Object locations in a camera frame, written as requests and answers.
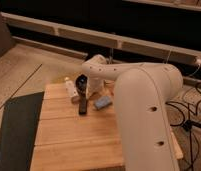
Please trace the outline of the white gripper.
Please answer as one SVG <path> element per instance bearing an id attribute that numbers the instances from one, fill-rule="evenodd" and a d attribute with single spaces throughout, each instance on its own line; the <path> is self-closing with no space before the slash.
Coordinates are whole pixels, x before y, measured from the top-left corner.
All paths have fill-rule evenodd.
<path id="1" fill-rule="evenodd" d="M 100 78 L 95 77 L 87 77 L 85 75 L 80 75 L 76 81 L 74 82 L 66 77 L 65 88 L 71 99 L 72 103 L 77 103 L 79 101 L 79 114 L 86 115 L 87 114 L 87 99 L 90 98 L 93 94 L 100 92 L 104 88 L 104 81 Z"/>

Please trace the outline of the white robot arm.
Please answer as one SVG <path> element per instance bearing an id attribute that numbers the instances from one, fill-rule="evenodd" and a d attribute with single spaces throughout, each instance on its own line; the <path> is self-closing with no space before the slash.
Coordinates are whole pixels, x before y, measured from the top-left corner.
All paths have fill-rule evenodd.
<path id="1" fill-rule="evenodd" d="M 180 171 L 165 103 L 183 86 L 181 72 L 165 63 L 109 64 L 95 55 L 82 64 L 85 82 L 65 80 L 72 101 L 115 82 L 114 109 L 126 171 Z"/>

